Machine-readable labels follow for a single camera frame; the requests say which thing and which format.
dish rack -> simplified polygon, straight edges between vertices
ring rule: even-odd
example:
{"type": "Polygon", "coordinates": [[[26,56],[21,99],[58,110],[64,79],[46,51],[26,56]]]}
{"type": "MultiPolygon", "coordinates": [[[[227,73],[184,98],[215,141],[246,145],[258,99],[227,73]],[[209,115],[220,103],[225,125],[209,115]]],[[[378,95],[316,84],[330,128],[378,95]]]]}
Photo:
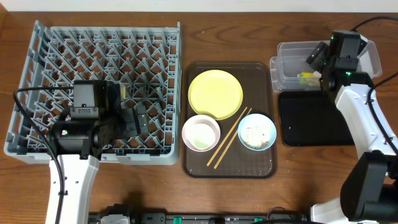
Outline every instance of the dish rack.
{"type": "MultiPolygon", "coordinates": [[[[182,41],[177,27],[51,27],[35,22],[19,88],[73,86],[75,80],[109,80],[121,86],[122,108],[144,105],[149,134],[118,139],[101,162],[171,165],[178,160],[182,41]]],[[[46,133],[73,105],[73,90],[19,94],[46,133]]],[[[47,148],[14,106],[4,152],[30,164],[49,163],[47,148]]]]}

clear plastic container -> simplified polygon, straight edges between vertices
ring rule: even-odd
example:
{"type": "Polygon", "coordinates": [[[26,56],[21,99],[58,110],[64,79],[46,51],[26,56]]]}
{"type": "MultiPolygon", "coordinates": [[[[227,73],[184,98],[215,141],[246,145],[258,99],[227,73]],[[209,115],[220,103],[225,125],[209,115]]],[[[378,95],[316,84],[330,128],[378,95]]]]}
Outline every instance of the clear plastic container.
{"type": "MultiPolygon", "coordinates": [[[[314,72],[305,61],[319,42],[287,42],[278,45],[278,56],[272,57],[269,62],[272,88],[275,92],[320,90],[319,78],[300,77],[302,72],[314,72]]],[[[371,78],[381,75],[379,54],[373,41],[368,41],[358,58],[359,72],[367,72],[371,78]]]]}

wooden chopstick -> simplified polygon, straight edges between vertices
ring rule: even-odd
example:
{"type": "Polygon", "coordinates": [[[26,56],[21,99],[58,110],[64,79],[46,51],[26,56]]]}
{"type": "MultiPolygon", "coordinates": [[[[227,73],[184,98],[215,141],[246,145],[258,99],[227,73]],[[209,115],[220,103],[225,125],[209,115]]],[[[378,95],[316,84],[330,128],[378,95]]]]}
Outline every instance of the wooden chopstick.
{"type": "Polygon", "coordinates": [[[218,151],[221,149],[221,147],[223,147],[223,144],[226,142],[226,140],[228,139],[229,135],[232,133],[232,130],[235,128],[236,124],[239,122],[239,120],[242,118],[244,112],[246,111],[247,107],[245,107],[245,109],[242,111],[241,115],[238,117],[238,119],[235,121],[234,125],[232,125],[232,128],[228,131],[228,134],[225,136],[224,140],[221,142],[220,146],[218,146],[217,150],[214,152],[213,156],[211,157],[211,159],[209,160],[209,162],[207,163],[207,166],[210,166],[211,162],[213,162],[213,159],[216,157],[218,151]]]}
{"type": "Polygon", "coordinates": [[[214,169],[217,169],[218,164],[220,164],[221,160],[224,158],[224,155],[226,154],[226,151],[227,151],[227,150],[229,149],[229,147],[231,146],[231,144],[232,144],[232,142],[234,141],[234,139],[235,139],[235,137],[236,137],[237,134],[238,134],[238,130],[235,131],[235,134],[232,136],[231,140],[229,140],[228,145],[226,145],[226,147],[225,147],[225,149],[224,149],[224,152],[222,153],[222,155],[221,155],[220,158],[218,159],[216,165],[214,166],[214,169]]]}

wooden table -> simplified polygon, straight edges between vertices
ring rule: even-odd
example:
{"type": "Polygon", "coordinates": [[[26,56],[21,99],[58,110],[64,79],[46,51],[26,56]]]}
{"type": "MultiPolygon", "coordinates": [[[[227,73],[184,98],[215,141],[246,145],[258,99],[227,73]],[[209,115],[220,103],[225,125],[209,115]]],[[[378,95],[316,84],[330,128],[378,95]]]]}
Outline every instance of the wooden table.
{"type": "MultiPolygon", "coordinates": [[[[14,106],[12,92],[21,79],[35,20],[47,27],[175,27],[180,21],[184,68],[187,68],[197,61],[258,61],[269,66],[269,59],[277,55],[280,42],[325,40],[333,29],[351,29],[372,16],[376,15],[10,12],[0,40],[0,147],[4,145],[14,106]]],[[[375,21],[360,31],[377,45],[383,68],[381,78],[396,72],[398,24],[375,21]]],[[[398,78],[377,89],[379,104],[396,132],[397,96],[398,78]]],[[[181,159],[173,166],[101,164],[90,211],[99,212],[114,203],[127,203],[139,211],[153,208],[186,213],[266,213],[275,206],[306,211],[314,203],[338,197],[342,183],[357,161],[353,146],[287,147],[280,136],[276,144],[279,168],[269,180],[192,179],[184,174],[181,159]]],[[[49,190],[48,165],[29,165],[0,153],[1,223],[43,223],[49,190]]]]}

brown placemat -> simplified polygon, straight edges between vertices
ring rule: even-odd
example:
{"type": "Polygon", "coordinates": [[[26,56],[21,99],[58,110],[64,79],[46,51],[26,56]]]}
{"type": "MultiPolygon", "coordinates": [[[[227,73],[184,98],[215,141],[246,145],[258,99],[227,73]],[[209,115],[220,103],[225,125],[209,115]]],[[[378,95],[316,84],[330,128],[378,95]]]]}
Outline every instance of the brown placemat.
{"type": "MultiPolygon", "coordinates": [[[[189,85],[196,76],[213,69],[226,71],[238,79],[243,89],[243,102],[240,109],[232,117],[217,121],[221,128],[221,137],[213,149],[206,152],[195,152],[186,145],[183,146],[184,171],[190,177],[195,178],[269,178],[277,170],[276,143],[265,151],[252,151],[244,147],[237,136],[217,169],[214,169],[218,158],[229,143],[235,130],[237,130],[238,125],[236,125],[210,166],[206,165],[245,107],[247,107],[245,114],[249,111],[249,108],[252,108],[251,114],[264,114],[275,122],[272,109],[271,78],[269,69],[264,64],[256,62],[193,63],[188,67],[187,75],[184,77],[185,81],[183,84],[186,85],[186,94],[188,94],[189,85]]],[[[186,121],[197,114],[190,106],[187,96],[185,99],[187,101],[185,103],[186,121]]]]}

